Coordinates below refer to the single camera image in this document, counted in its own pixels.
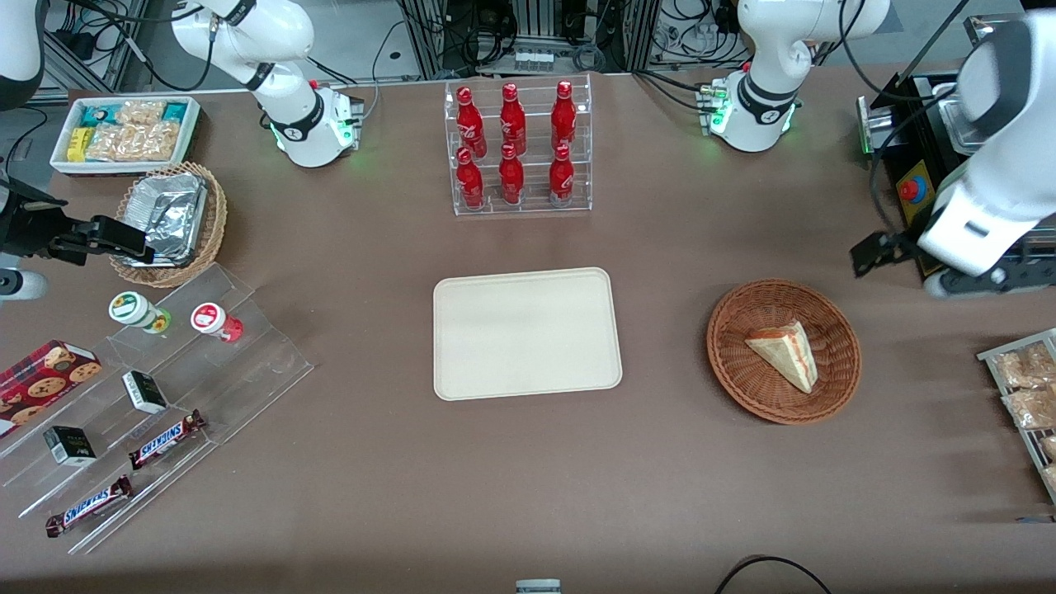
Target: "red bottle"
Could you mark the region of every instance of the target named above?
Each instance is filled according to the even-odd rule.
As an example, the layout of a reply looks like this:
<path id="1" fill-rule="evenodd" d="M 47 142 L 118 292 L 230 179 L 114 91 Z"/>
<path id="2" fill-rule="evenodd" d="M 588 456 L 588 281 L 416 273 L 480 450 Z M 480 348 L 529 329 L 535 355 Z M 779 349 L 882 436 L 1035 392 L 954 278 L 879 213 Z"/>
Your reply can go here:
<path id="1" fill-rule="evenodd" d="M 550 144 L 558 150 L 558 145 L 565 143 L 572 146 L 576 140 L 576 104 L 572 103 L 572 83 L 567 80 L 558 82 L 558 100 L 550 112 L 552 134 Z"/>
<path id="2" fill-rule="evenodd" d="M 469 87 L 459 87 L 455 91 L 458 98 L 458 135 L 463 146 L 473 151 L 473 156 L 484 159 L 488 154 L 488 142 L 484 140 L 484 118 L 480 110 L 473 105 L 473 93 Z"/>
<path id="3" fill-rule="evenodd" d="M 560 144 L 550 164 L 550 204 L 564 208 L 572 201 L 572 175 L 576 168 L 568 161 L 568 145 Z"/>
<path id="4" fill-rule="evenodd" d="M 513 143 L 503 145 L 503 162 L 498 164 L 498 177 L 503 179 L 503 200 L 507 204 L 521 204 L 525 189 L 525 168 L 517 159 Z"/>
<path id="5" fill-rule="evenodd" d="M 458 157 L 455 177 L 458 178 L 458 189 L 461 190 L 466 208 L 479 210 L 484 208 L 484 179 L 480 177 L 480 169 L 473 163 L 473 153 L 468 148 L 458 147 L 455 155 Z"/>
<path id="6" fill-rule="evenodd" d="M 528 129 L 525 124 L 525 108 L 517 99 L 517 86 L 512 82 L 503 85 L 503 111 L 498 114 L 503 125 L 503 142 L 513 143 L 517 154 L 528 150 Z"/>

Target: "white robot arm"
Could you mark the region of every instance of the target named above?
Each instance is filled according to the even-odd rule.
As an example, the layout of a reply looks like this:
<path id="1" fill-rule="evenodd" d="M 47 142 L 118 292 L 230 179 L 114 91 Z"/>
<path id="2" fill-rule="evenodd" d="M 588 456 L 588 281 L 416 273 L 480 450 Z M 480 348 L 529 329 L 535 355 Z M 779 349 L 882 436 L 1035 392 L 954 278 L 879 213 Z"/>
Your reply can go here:
<path id="1" fill-rule="evenodd" d="M 294 163 L 319 167 L 358 147 L 362 104 L 314 88 L 290 61 L 306 58 L 315 40 L 304 8 L 289 0 L 205 0 L 173 14 L 199 5 L 207 10 L 172 22 L 176 40 L 253 93 Z"/>
<path id="2" fill-rule="evenodd" d="M 718 111 L 709 118 L 710 132 L 748 152 L 774 146 L 787 129 L 796 92 L 810 72 L 812 56 L 804 41 L 840 40 L 843 3 L 741 0 L 737 19 L 755 42 L 755 56 L 747 74 L 735 72 L 713 81 L 713 90 L 724 92 L 711 100 L 710 107 Z M 871 35 L 890 8 L 890 0 L 846 0 L 846 4 L 844 26 L 848 39 Z"/>
<path id="3" fill-rule="evenodd" d="M 918 245 L 979 276 L 1056 212 L 1056 11 L 1002 23 L 968 55 L 957 86 L 988 140 L 943 180 Z"/>

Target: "woven basket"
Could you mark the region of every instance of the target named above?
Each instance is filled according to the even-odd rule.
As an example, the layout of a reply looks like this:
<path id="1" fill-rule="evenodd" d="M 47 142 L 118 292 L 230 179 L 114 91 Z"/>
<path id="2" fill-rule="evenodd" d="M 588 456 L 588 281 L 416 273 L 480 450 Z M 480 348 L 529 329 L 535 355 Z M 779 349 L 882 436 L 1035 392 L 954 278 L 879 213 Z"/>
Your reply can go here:
<path id="1" fill-rule="evenodd" d="M 164 178 L 177 173 L 194 173 L 202 177 L 209 184 L 209 194 L 206 198 L 206 210 L 202 215 L 202 230 L 199 234 L 197 245 L 195 246 L 194 260 L 183 268 L 134 268 L 126 266 L 117 261 L 113 256 L 110 263 L 127 281 L 137 284 L 146 284 L 155 289 L 170 289 L 180 286 L 188 280 L 196 277 L 204 271 L 220 252 L 220 244 L 224 240 L 224 224 L 227 222 L 227 198 L 224 196 L 224 188 L 216 183 L 216 178 L 208 169 L 195 163 L 181 163 L 178 165 L 165 167 L 157 171 L 148 173 L 150 178 Z M 132 193 L 130 187 L 125 192 L 125 200 L 117 207 L 117 220 L 125 217 L 125 209 L 129 204 L 129 196 Z"/>
<path id="2" fill-rule="evenodd" d="M 793 320 L 803 323 L 817 364 L 817 383 L 809 394 L 744 344 L 754 330 Z M 727 392 L 751 412 L 785 425 L 834 415 L 862 376 L 857 337 L 844 314 L 813 289 L 788 280 L 757 280 L 728 293 L 712 312 L 706 342 L 712 369 Z"/>

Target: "table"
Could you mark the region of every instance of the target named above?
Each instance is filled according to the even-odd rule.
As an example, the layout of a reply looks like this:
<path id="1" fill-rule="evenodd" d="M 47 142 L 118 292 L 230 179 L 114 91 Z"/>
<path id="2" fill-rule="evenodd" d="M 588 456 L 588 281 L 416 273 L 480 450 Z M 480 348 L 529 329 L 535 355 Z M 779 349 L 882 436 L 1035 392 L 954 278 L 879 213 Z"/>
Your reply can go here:
<path id="1" fill-rule="evenodd" d="M 318 170 L 276 150 L 249 94 L 199 95 L 195 160 L 230 202 L 220 261 L 319 367 L 91 555 L 0 499 L 2 590 L 689 593 L 775 554 L 838 592 L 1052 591 L 1056 530 L 1012 522 L 1051 507 L 974 354 L 1056 326 L 1056 294 L 935 301 L 911 264 L 853 278 L 847 250 L 880 223 L 851 70 L 812 73 L 762 154 L 701 137 L 630 76 L 593 85 L 595 210 L 532 220 L 452 215 L 442 85 L 384 87 L 362 149 Z M 89 216 L 128 183 L 51 190 Z M 611 277 L 619 387 L 436 397 L 439 280 L 576 266 Z M 0 365 L 116 330 L 106 303 L 132 286 L 106 258 L 26 267 L 52 291 L 0 310 Z M 861 339 L 861 388 L 826 423 L 753 417 L 705 361 L 713 305 L 773 276 L 829 296 Z M 777 573 L 744 583 L 810 591 Z"/>

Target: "clear acrylic shelf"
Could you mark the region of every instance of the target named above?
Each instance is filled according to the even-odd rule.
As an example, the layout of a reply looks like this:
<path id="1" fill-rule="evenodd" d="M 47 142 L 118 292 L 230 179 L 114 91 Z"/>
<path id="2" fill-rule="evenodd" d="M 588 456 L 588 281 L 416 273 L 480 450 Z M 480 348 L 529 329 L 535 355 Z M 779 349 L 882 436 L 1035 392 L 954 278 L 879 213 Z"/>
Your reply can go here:
<path id="1" fill-rule="evenodd" d="M 572 181 L 572 198 L 563 208 L 550 204 L 550 163 L 553 162 L 553 147 L 550 144 L 550 111 L 557 98 L 558 82 L 572 83 L 572 103 L 576 104 L 576 140 L 572 142 L 570 161 L 576 168 Z M 502 129 L 498 114 L 503 109 L 503 85 L 515 82 L 521 105 L 525 108 L 528 125 L 528 150 L 521 156 L 525 169 L 525 196 L 520 205 L 507 204 L 502 198 L 498 164 L 502 161 Z M 485 206 L 480 210 L 470 210 L 461 199 L 455 170 L 458 162 L 455 151 L 461 146 L 458 136 L 458 103 L 454 93 L 459 87 L 473 91 L 473 103 L 484 117 L 484 137 L 488 142 L 488 153 L 476 161 L 484 177 Z M 593 185 L 591 162 L 593 160 L 593 128 L 591 124 L 592 104 L 590 78 L 588 76 L 549 76 L 514 79 L 478 78 L 448 82 L 445 88 L 444 124 L 447 131 L 448 168 L 451 170 L 451 197 L 455 215 L 515 215 L 518 212 L 561 214 L 589 210 L 593 206 Z"/>
<path id="2" fill-rule="evenodd" d="M 11 443 L 0 444 L 4 497 L 16 503 L 20 518 L 39 524 L 41 538 L 46 538 L 49 517 L 128 475 L 131 499 L 105 507 L 55 539 L 56 546 L 71 554 L 92 551 L 312 371 L 297 347 L 250 299 L 251 293 L 213 264 L 157 303 L 172 314 L 164 334 L 124 328 L 102 340 L 94 352 L 103 371 L 93 383 L 38 414 L 11 435 Z M 222 342 L 190 327 L 191 311 L 205 301 L 220 303 L 242 320 L 245 330 L 239 340 Z M 165 412 L 152 415 L 133 408 L 121 383 L 131 369 L 154 377 L 169 403 Z M 194 409 L 208 425 L 133 471 L 129 452 Z M 56 464 L 43 439 L 52 425 L 83 429 L 98 459 L 83 467 Z"/>

